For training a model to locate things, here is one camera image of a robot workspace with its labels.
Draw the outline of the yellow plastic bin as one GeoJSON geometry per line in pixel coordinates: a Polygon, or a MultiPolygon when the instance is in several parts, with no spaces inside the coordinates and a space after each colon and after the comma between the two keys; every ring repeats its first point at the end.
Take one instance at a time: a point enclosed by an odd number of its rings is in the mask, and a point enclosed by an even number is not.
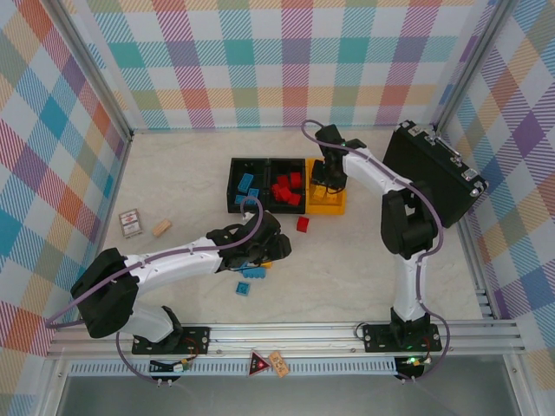
{"type": "Polygon", "coordinates": [[[345,190],[339,192],[338,195],[338,204],[337,205],[326,205],[323,201],[314,201],[313,197],[312,197],[312,193],[314,191],[314,187],[316,185],[313,185],[310,182],[310,173],[311,173],[311,168],[312,165],[314,163],[316,159],[315,158],[308,158],[305,160],[305,173],[306,173],[306,178],[305,178],[305,196],[306,196],[306,202],[305,202],[305,213],[306,214],[310,214],[310,215],[343,215],[345,212],[345,206],[346,206],[346,198],[347,198],[347,192],[345,190]]]}

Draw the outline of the black plastic bin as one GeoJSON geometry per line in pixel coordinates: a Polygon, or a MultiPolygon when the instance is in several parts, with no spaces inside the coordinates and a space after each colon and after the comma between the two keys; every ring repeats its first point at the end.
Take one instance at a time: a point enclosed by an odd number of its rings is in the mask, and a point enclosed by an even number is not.
{"type": "Polygon", "coordinates": [[[304,214],[305,213],[305,160],[304,159],[269,159],[269,204],[266,208],[274,214],[304,214]],[[271,186],[276,182],[278,175],[286,175],[290,182],[291,172],[301,172],[303,175],[303,187],[301,189],[291,189],[291,193],[302,196],[299,206],[289,205],[284,202],[277,202],[271,191],[271,186]]]}
{"type": "Polygon", "coordinates": [[[261,158],[232,158],[226,190],[226,206],[229,213],[239,213],[240,205],[234,203],[237,195],[248,196],[238,191],[238,182],[244,173],[254,175],[251,188],[259,189],[258,200],[266,209],[269,204],[269,160],[261,158]]]}

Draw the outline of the black briefcase with metal latches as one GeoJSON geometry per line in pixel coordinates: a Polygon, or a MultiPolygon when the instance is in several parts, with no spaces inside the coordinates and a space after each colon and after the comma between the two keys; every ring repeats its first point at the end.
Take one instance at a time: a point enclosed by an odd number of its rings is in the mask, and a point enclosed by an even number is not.
{"type": "Polygon", "coordinates": [[[445,228],[457,223],[488,188],[458,152],[411,120],[395,127],[382,163],[405,179],[426,183],[445,228]]]}

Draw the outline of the playing card box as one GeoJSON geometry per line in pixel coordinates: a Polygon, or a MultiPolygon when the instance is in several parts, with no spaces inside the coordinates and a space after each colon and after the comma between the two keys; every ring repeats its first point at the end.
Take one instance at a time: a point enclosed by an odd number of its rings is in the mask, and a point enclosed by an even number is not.
{"type": "Polygon", "coordinates": [[[143,232],[140,214],[137,209],[132,209],[118,215],[121,233],[124,238],[134,237],[143,232]]]}

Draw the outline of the red triangle sticker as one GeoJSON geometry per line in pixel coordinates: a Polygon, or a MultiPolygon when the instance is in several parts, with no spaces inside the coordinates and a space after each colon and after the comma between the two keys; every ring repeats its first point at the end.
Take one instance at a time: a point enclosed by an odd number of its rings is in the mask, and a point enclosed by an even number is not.
{"type": "Polygon", "coordinates": [[[271,364],[258,352],[251,351],[248,367],[248,376],[251,377],[268,370],[271,364]]]}

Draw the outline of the orange paper tag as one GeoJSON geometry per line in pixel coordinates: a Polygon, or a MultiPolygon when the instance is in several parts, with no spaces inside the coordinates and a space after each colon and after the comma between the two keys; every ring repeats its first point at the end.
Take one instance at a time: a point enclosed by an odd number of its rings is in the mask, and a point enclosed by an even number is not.
{"type": "Polygon", "coordinates": [[[283,378],[290,373],[290,369],[287,363],[278,351],[270,353],[268,359],[272,365],[274,372],[279,378],[283,378]]]}

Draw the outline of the left power connector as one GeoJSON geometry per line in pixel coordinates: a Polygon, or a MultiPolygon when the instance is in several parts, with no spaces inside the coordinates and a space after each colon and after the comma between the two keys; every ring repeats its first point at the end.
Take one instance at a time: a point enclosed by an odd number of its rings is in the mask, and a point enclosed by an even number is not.
{"type": "Polygon", "coordinates": [[[149,372],[151,373],[183,373],[189,369],[190,363],[187,359],[174,362],[149,361],[149,372]]]}

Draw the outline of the grey metal front panel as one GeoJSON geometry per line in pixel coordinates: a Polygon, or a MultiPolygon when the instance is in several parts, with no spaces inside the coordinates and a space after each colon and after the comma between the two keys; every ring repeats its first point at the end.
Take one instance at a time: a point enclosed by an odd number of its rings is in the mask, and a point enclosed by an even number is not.
{"type": "Polygon", "coordinates": [[[72,377],[55,416],[522,416],[501,385],[403,385],[389,377],[72,377]]]}

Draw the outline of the aluminium mounting rail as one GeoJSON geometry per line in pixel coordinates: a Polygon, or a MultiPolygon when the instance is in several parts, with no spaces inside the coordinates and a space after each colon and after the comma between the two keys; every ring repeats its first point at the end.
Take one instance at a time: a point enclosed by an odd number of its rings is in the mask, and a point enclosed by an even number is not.
{"type": "MultiPolygon", "coordinates": [[[[286,358],[364,355],[362,328],[354,322],[210,324],[206,358],[245,358],[252,350],[286,358]]],[[[439,325],[441,344],[450,355],[522,354],[525,343],[517,323],[503,320],[452,321],[439,325]]],[[[84,326],[58,331],[47,357],[115,358],[115,337],[92,339],[84,326]]]]}

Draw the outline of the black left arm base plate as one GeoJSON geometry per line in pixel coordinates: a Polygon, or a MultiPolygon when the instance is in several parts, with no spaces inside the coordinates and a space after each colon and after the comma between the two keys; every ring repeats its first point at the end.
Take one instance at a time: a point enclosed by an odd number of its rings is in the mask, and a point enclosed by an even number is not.
{"type": "Polygon", "coordinates": [[[209,327],[187,327],[175,329],[158,342],[134,336],[134,355],[206,355],[210,341],[209,327]]]}

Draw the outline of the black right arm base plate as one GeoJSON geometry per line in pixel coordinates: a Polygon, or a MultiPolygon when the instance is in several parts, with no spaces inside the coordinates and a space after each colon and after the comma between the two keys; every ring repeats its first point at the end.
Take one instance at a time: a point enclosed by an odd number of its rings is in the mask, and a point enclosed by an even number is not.
{"type": "Polygon", "coordinates": [[[389,324],[366,324],[362,326],[362,339],[366,353],[426,353],[443,349],[435,324],[403,335],[389,324]]]}

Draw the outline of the aluminium frame post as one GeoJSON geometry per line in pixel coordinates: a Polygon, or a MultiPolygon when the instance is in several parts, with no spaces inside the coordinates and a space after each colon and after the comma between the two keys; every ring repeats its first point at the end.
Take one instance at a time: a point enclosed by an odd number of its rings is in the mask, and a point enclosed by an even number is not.
{"type": "Polygon", "coordinates": [[[460,106],[464,95],[470,88],[473,78],[480,72],[480,69],[488,57],[495,40],[499,37],[506,20],[513,13],[519,0],[496,0],[491,8],[489,17],[485,20],[480,31],[480,35],[473,42],[473,46],[467,53],[467,60],[460,71],[457,82],[453,86],[441,105],[432,126],[436,133],[444,133],[450,120],[460,106]]]}
{"type": "Polygon", "coordinates": [[[91,82],[95,92],[99,95],[100,101],[105,105],[108,115],[115,122],[119,130],[124,134],[127,140],[133,138],[133,130],[122,112],[117,100],[115,99],[111,89],[105,81],[94,57],[90,53],[87,44],[79,34],[78,29],[73,23],[70,14],[66,11],[62,0],[44,0],[49,2],[52,14],[60,21],[59,28],[62,30],[69,47],[76,56],[77,63],[81,66],[83,73],[91,82]]]}

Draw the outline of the aluminium side rail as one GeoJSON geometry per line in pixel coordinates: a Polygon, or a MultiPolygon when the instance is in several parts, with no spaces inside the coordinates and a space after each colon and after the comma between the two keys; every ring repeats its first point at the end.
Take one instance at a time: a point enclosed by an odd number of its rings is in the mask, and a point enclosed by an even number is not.
{"type": "Polygon", "coordinates": [[[474,243],[473,233],[466,217],[463,217],[456,224],[456,230],[459,235],[461,248],[473,281],[482,318],[485,320],[496,320],[498,316],[488,294],[486,278],[482,268],[479,251],[474,243]]]}

